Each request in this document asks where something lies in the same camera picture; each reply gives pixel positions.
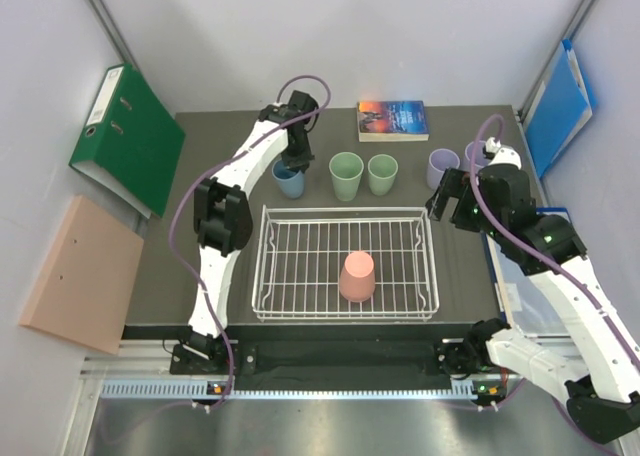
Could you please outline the blue cup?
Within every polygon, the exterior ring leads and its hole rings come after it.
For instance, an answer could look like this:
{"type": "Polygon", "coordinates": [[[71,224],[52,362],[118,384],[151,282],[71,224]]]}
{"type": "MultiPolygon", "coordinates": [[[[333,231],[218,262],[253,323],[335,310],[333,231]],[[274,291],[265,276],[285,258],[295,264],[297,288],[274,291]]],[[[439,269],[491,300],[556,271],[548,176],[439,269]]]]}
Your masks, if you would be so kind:
{"type": "Polygon", "coordinates": [[[287,198],[298,199],[304,194],[305,178],[303,172],[290,170],[282,161],[277,161],[272,167],[272,176],[287,198]]]}

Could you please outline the purple cup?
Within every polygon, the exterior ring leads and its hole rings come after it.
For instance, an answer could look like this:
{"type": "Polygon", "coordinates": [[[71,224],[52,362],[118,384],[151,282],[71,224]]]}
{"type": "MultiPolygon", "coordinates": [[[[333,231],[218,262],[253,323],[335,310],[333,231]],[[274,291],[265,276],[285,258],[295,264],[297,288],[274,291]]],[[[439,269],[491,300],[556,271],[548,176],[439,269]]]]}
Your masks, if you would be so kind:
{"type": "Polygon", "coordinates": [[[461,163],[461,169],[465,172],[470,172],[472,166],[479,171],[489,164],[489,160],[484,154],[486,141],[483,139],[478,141],[479,148],[477,149],[476,154],[473,154],[474,145],[475,142],[471,141],[465,148],[464,158],[461,163]]]}
{"type": "Polygon", "coordinates": [[[457,169],[460,165],[459,156],[446,148],[435,149],[428,159],[426,182],[427,186],[436,190],[447,169],[457,169]]]}

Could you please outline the green cup front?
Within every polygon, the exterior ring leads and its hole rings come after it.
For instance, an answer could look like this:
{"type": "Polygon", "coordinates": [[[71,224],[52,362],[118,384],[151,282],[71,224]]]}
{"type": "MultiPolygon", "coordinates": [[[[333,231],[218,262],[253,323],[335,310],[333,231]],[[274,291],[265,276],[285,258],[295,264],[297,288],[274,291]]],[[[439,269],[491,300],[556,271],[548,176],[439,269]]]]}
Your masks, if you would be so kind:
{"type": "Polygon", "coordinates": [[[364,162],[352,152],[335,154],[329,162],[334,194],[339,201],[352,201],[358,192],[364,162]]]}

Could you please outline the green cup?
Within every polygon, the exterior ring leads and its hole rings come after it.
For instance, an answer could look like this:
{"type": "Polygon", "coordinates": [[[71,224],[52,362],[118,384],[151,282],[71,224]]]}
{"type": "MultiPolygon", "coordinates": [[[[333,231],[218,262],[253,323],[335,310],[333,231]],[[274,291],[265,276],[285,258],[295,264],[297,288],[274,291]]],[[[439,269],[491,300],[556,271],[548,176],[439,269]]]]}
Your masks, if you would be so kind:
{"type": "Polygon", "coordinates": [[[394,157],[387,154],[373,156],[367,165],[370,191],[376,196],[386,195],[393,187],[398,169],[394,157]]]}
{"type": "Polygon", "coordinates": [[[335,154],[329,162],[334,194],[339,201],[352,201],[358,192],[364,162],[352,152],[335,154]]]}

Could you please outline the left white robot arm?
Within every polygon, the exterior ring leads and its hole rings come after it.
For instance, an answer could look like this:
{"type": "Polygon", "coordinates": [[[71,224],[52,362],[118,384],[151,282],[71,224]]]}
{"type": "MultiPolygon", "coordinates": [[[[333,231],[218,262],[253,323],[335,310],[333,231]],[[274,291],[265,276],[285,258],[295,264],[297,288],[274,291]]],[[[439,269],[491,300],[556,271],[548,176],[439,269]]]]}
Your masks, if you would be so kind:
{"type": "Polygon", "coordinates": [[[175,215],[193,201],[193,230],[200,265],[184,257],[181,265],[196,280],[196,300],[174,347],[173,374],[234,372],[234,352],[225,329],[232,274],[253,233],[249,196],[274,160],[303,173],[314,159],[308,133],[324,107],[312,96],[293,91],[286,102],[266,106],[233,156],[207,170],[189,188],[175,215]]]}

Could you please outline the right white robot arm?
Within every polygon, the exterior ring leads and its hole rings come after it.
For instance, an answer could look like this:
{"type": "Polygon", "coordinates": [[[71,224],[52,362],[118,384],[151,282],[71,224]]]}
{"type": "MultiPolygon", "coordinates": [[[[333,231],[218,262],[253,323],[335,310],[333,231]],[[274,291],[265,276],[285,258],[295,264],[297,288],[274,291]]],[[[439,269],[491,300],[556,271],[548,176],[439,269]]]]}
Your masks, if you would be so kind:
{"type": "Polygon", "coordinates": [[[471,174],[448,168],[427,201],[430,219],[457,204],[451,223],[483,233],[550,303],[581,358],[571,361],[497,318],[463,340],[466,372],[495,366],[549,394],[589,439],[606,444],[639,428],[639,345],[605,295],[571,222],[540,213],[519,155],[502,147],[471,174]]]}

